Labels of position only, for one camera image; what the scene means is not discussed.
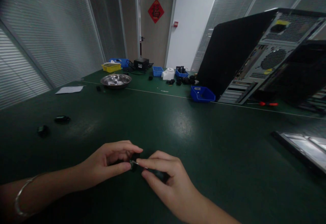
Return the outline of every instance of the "yellow plastic bin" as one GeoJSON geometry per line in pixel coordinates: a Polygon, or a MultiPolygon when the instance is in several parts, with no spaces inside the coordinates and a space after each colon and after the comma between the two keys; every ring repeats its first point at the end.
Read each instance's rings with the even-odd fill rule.
{"type": "Polygon", "coordinates": [[[115,64],[115,63],[105,63],[105,64],[102,64],[102,67],[103,67],[103,70],[108,73],[112,73],[112,72],[122,69],[121,64],[115,64]]]}

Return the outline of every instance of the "screwdriver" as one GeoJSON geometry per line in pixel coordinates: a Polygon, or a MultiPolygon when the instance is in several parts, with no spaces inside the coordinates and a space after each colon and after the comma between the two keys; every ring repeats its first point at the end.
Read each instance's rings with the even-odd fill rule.
{"type": "MultiPolygon", "coordinates": [[[[134,160],[130,160],[130,163],[134,163],[139,165],[136,161],[134,160]]],[[[163,182],[164,184],[167,182],[167,180],[170,178],[170,175],[166,172],[162,172],[162,171],[158,171],[158,170],[153,170],[153,169],[149,169],[147,167],[142,167],[147,169],[149,172],[153,173],[158,179],[161,180],[161,182],[163,182]]]]}
{"type": "Polygon", "coordinates": [[[260,106],[278,106],[278,103],[264,103],[264,102],[259,102],[259,103],[247,103],[247,104],[257,104],[260,106]]]}

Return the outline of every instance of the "red screwdriver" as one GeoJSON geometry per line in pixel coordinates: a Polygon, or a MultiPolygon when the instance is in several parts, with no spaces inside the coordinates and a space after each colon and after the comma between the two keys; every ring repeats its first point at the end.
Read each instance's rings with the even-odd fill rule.
{"type": "Polygon", "coordinates": [[[247,104],[259,104],[260,106],[278,106],[278,103],[264,103],[264,102],[259,102],[259,103],[247,103],[247,104]]]}

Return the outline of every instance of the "stainless steel bowl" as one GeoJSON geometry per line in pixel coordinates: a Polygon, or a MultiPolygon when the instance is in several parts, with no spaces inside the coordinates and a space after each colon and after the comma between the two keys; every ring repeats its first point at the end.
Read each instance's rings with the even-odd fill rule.
{"type": "Polygon", "coordinates": [[[128,86],[131,77],[125,74],[110,74],[101,79],[101,83],[110,89],[122,89],[128,86]]]}

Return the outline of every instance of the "blue storage box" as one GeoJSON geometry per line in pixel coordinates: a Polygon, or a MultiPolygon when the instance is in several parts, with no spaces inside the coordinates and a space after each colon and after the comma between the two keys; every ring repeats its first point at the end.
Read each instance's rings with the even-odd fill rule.
{"type": "Polygon", "coordinates": [[[153,75],[156,77],[161,77],[163,73],[163,68],[162,67],[153,67],[153,75]]]}
{"type": "Polygon", "coordinates": [[[203,86],[191,86],[190,95],[195,102],[208,103],[214,102],[216,99],[214,93],[207,87],[203,86]]]}
{"type": "Polygon", "coordinates": [[[108,63],[111,62],[111,60],[115,61],[116,63],[120,63],[121,64],[121,68],[128,68],[129,66],[129,59],[123,59],[123,58],[111,58],[108,63]]]}
{"type": "Polygon", "coordinates": [[[181,73],[179,73],[179,71],[176,69],[176,76],[178,76],[178,77],[188,77],[188,72],[187,71],[185,71],[186,73],[185,74],[181,74],[181,73]]]}

